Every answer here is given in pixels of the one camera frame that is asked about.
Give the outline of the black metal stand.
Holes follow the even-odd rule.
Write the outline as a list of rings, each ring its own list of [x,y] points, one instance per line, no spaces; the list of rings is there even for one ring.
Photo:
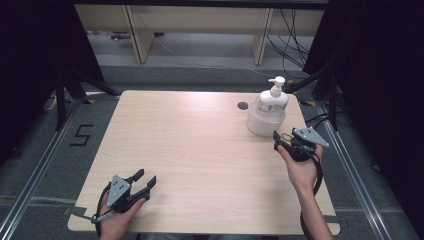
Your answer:
[[[57,106],[57,126],[56,130],[60,130],[67,119],[67,110],[65,107],[65,91],[68,91],[74,100],[82,100],[87,94],[82,88],[81,83],[86,82],[89,85],[105,92],[110,96],[120,96],[121,93],[108,87],[104,81],[99,81],[94,78],[90,78],[83,72],[61,67],[56,77],[56,106]]]
[[[288,88],[286,92],[293,94],[297,90],[315,82],[312,97],[314,100],[323,100],[325,97],[329,100],[329,121],[334,131],[338,130],[336,115],[337,115],[337,78],[331,66],[324,66],[306,79],[294,84]]]

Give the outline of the person's left hand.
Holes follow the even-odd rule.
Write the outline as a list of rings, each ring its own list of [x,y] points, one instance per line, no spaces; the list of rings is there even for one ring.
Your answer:
[[[136,213],[146,202],[144,198],[138,200],[127,212],[113,213],[100,223],[101,234],[99,240],[121,240],[129,229]]]

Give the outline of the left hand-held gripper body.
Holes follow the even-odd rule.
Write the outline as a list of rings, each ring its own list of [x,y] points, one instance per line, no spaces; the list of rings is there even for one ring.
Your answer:
[[[118,175],[112,177],[109,188],[109,196],[107,198],[107,206],[115,212],[124,213],[128,211],[133,203],[133,196],[131,195],[132,177],[122,178]]]

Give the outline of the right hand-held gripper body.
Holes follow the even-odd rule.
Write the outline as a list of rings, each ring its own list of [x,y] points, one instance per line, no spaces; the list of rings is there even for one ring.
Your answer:
[[[289,140],[288,152],[296,162],[303,162],[312,157],[316,146],[329,147],[330,144],[312,127],[293,128]]]

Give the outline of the white plastic basket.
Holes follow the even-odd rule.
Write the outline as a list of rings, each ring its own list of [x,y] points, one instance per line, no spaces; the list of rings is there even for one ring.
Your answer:
[[[277,131],[283,121],[285,115],[278,120],[271,120],[269,118],[261,117],[256,113],[257,103],[251,102],[248,104],[247,127],[248,129],[260,136],[272,136],[274,131]]]

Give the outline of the white pump bottle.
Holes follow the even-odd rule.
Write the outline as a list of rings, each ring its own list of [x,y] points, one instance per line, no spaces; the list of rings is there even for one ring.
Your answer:
[[[285,84],[285,78],[277,76],[273,79],[269,79],[269,82],[273,83],[273,86],[270,90],[260,93],[257,98],[256,111],[259,115],[264,117],[273,116],[280,118],[283,116],[289,101],[287,94],[282,90]]]

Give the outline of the dark curtain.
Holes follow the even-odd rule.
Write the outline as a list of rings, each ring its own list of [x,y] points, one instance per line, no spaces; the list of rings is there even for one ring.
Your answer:
[[[0,0],[0,167],[71,70],[104,80],[72,1]]]
[[[304,71],[313,73],[359,9],[338,84],[351,118],[424,239],[424,0],[328,0]]]

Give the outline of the aluminium floor rail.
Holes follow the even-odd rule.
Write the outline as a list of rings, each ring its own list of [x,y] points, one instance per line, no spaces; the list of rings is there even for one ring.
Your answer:
[[[15,198],[10,211],[6,215],[6,218],[3,220],[0,226],[0,240],[10,240],[13,236],[13,233],[17,228],[20,220],[22,219],[32,196],[38,189],[40,182],[46,174],[48,167],[50,166],[53,157],[56,154],[62,140],[64,139],[69,125],[81,104],[82,100],[73,100],[70,104],[69,110],[65,115],[64,123],[58,130],[54,132],[47,148],[43,152],[43,155],[37,163],[35,169],[32,171],[23,190]]]
[[[369,191],[364,185],[364,182],[353,163],[351,155],[348,153],[348,150],[342,141],[339,132],[334,129],[329,120],[325,120],[324,126],[327,134],[329,135],[330,141],[341,161],[341,164],[343,165],[352,188],[358,198],[361,208],[376,236],[376,239],[393,240],[382,215],[377,209],[375,202],[372,200]]]

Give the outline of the person's right hand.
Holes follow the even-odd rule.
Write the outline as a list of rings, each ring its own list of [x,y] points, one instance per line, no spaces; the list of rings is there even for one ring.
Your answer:
[[[313,188],[318,178],[314,161],[309,159],[304,162],[296,162],[282,146],[278,146],[277,150],[286,163],[289,180],[295,191],[313,195]]]

